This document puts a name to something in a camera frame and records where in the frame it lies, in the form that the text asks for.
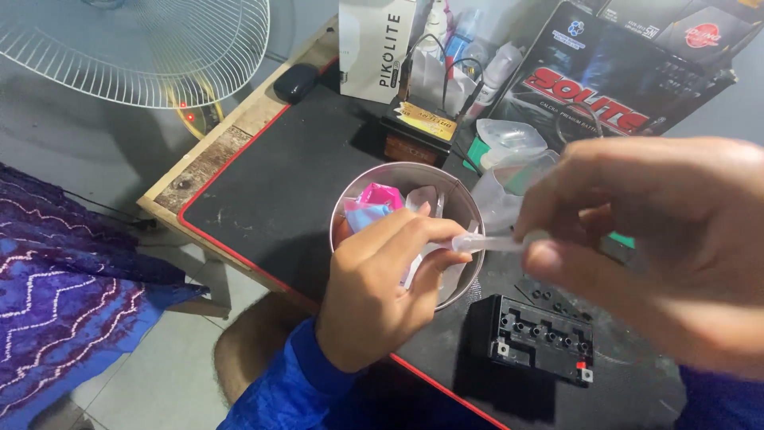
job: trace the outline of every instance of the tiled floor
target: tiled floor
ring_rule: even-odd
[[[141,251],[177,265],[213,296],[230,294],[230,318],[166,312],[133,353],[49,408],[32,430],[210,430],[225,417],[212,347],[266,288],[222,262],[205,261],[196,245]]]

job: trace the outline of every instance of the blue shirt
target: blue shirt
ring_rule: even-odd
[[[314,321],[304,321],[292,332],[283,351],[244,391],[218,430],[488,427],[470,412],[459,413],[464,408],[444,407],[408,425],[375,415],[362,395],[346,396],[358,374],[343,373],[326,359],[316,341]],[[764,384],[684,367],[681,375],[688,402],[675,430],[764,428]]]

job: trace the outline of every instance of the fan grill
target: fan grill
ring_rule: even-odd
[[[267,0],[0,0],[0,53],[118,103],[216,102],[263,59]]]

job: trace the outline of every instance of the blue sleeve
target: blue sleeve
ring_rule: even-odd
[[[357,375],[343,373],[326,359],[314,326],[311,318],[294,329],[218,430],[322,428],[329,406],[350,390]]]
[[[764,428],[764,383],[681,367],[687,405],[675,430]]]

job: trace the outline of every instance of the plastic pipette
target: plastic pipette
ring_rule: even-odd
[[[456,236],[451,241],[452,249],[456,252],[466,252],[474,254],[482,251],[501,251],[501,252],[524,252],[528,246],[540,239],[549,239],[549,233],[544,230],[536,230],[528,233],[523,239],[523,243],[518,243],[512,236],[484,236],[476,233],[465,233]]]

